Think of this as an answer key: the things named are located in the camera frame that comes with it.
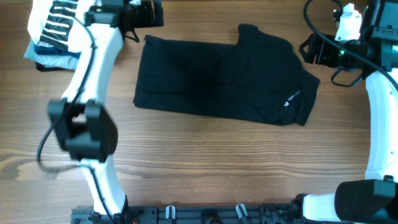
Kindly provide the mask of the black t-shirt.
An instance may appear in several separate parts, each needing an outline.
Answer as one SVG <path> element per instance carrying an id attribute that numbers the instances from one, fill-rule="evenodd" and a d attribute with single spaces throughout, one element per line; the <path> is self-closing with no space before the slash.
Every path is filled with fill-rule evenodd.
<path id="1" fill-rule="evenodd" d="M 139 108 L 240 119 L 307 123 L 320 84 L 292 45 L 250 24 L 236 44 L 145 37 L 134 105 Z"/>

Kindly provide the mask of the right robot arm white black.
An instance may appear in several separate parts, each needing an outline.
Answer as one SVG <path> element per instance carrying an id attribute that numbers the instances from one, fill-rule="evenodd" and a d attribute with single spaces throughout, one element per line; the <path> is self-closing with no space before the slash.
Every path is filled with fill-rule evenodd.
<path id="1" fill-rule="evenodd" d="M 335 35 L 312 30 L 301 44 L 307 63 L 358 72 L 369 100 L 369 152 L 361 180 L 342 182 L 328 194 L 302 194 L 297 218 L 318 223 L 397 222 L 397 2 L 368 1 L 362 11 L 337 2 Z"/>

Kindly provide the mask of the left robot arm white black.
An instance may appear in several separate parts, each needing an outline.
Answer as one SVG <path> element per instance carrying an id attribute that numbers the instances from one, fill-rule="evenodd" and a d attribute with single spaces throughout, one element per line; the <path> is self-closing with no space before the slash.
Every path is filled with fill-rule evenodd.
<path id="1" fill-rule="evenodd" d="M 89 185 L 94 204 L 88 209 L 92 223 L 133 223 L 134 217 L 116 175 L 113 154 L 118 129 L 106 110 L 105 99 L 114 63 L 127 32 L 137 28 L 161 27 L 161 1 L 102 1 L 83 13 L 78 36 L 83 43 L 74 76 L 60 100 L 50 101 L 51 125 L 38 150 L 39 167 L 51 173 L 80 169 Z M 41 160 L 44 144 L 54 132 L 72 164 L 45 167 Z"/>

